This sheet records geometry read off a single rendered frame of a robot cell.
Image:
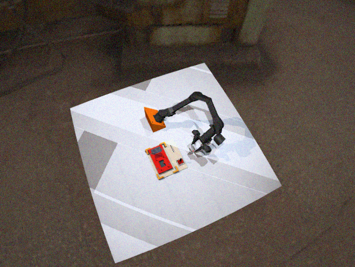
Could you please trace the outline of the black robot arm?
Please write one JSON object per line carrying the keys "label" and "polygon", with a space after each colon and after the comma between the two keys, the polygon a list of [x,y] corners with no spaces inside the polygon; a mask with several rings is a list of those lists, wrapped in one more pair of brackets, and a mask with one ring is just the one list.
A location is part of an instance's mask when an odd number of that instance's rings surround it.
{"label": "black robot arm", "polygon": [[210,137],[213,137],[214,142],[219,146],[225,138],[222,136],[222,128],[224,127],[224,122],[222,119],[218,116],[218,113],[215,109],[215,106],[212,102],[212,99],[210,97],[207,97],[203,95],[201,92],[194,92],[189,96],[189,98],[179,102],[178,104],[165,108],[165,109],[160,109],[155,115],[153,115],[154,119],[156,122],[162,122],[165,117],[171,117],[175,115],[176,111],[181,109],[182,107],[186,106],[187,104],[193,102],[193,101],[203,101],[207,104],[207,107],[209,109],[209,112],[212,116],[213,119],[213,125],[209,125],[210,129],[207,131],[207,134]]}

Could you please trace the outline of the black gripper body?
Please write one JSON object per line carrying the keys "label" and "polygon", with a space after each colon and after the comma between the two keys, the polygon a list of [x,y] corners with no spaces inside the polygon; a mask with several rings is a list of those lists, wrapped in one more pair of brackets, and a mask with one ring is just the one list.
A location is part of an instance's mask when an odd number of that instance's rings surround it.
{"label": "black gripper body", "polygon": [[192,131],[193,135],[195,135],[196,139],[199,139],[201,141],[201,143],[203,144],[203,148],[205,150],[206,153],[210,153],[211,152],[211,148],[210,146],[207,146],[206,143],[212,139],[212,137],[210,137],[207,132],[205,132],[202,136],[200,136],[200,132],[198,130],[193,130]]}

